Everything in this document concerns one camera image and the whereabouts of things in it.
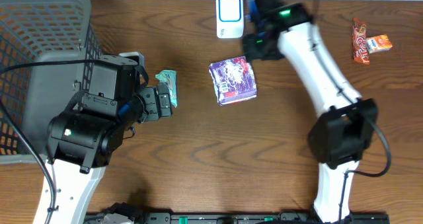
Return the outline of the red white snack bag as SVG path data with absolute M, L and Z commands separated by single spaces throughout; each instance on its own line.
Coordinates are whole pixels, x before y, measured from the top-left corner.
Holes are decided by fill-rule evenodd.
M 209 72 L 220 106 L 256 98 L 254 72 L 245 56 L 212 63 Z

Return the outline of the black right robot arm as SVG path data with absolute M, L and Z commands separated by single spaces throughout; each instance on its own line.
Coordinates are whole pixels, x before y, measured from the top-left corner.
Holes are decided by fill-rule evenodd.
M 317 121 L 307 142 L 319 163 L 313 209 L 323 223 L 342 223 L 350 214 L 352 177 L 369 147 L 377 107 L 343 76 L 303 3 L 249 0 L 249 13 L 254 33 L 243 37 L 247 61 L 287 59 L 311 98 Z

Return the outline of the teal snack packet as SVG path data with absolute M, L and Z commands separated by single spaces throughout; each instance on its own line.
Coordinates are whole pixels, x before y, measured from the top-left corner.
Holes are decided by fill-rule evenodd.
M 166 83 L 168 85 L 171 103 L 175 108 L 178 106 L 176 76 L 177 74 L 174 70 L 162 70 L 155 75 L 155 78 L 160 83 Z

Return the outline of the grey plastic mesh basket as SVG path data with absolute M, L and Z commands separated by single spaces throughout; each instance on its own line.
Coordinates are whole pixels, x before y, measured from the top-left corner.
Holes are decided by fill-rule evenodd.
M 102 55 L 90 19 L 90 0 L 1 0 L 1 67 L 53 62 L 1 75 L 1 101 L 43 159 L 50 120 L 89 88 Z

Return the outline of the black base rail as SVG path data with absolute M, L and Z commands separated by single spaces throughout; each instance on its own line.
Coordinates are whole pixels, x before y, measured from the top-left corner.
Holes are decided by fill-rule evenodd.
M 320 223 L 308 213 L 286 211 L 279 214 L 171 214 L 144 213 L 137 219 L 116 213 L 86 216 L 84 223 L 141 223 L 141 224 L 255 224 L 255 223 Z

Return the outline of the small red white packet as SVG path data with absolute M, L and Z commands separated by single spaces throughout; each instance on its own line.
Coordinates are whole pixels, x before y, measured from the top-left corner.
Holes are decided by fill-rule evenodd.
M 367 50 L 370 54 L 390 50 L 393 45 L 386 34 L 369 37 L 366 39 Z

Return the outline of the white barcode scanner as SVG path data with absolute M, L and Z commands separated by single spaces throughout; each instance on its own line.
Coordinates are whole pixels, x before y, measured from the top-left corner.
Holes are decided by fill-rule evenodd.
M 241 38 L 244 33 L 243 0 L 215 0 L 217 37 Z

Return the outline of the orange chocolate bar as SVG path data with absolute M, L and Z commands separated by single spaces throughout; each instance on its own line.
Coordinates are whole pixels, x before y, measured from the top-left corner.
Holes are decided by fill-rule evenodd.
M 352 25 L 352 48 L 353 60 L 358 63 L 369 65 L 369 53 L 366 46 L 367 24 L 358 18 L 353 19 Z

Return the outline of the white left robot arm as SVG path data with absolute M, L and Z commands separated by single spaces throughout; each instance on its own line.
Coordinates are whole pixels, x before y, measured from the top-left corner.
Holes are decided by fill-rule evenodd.
M 169 88 L 148 87 L 139 52 L 101 56 L 93 62 L 88 89 L 76 93 L 48 124 L 48 182 L 35 223 L 82 223 L 112 153 L 134 123 L 171 117 Z

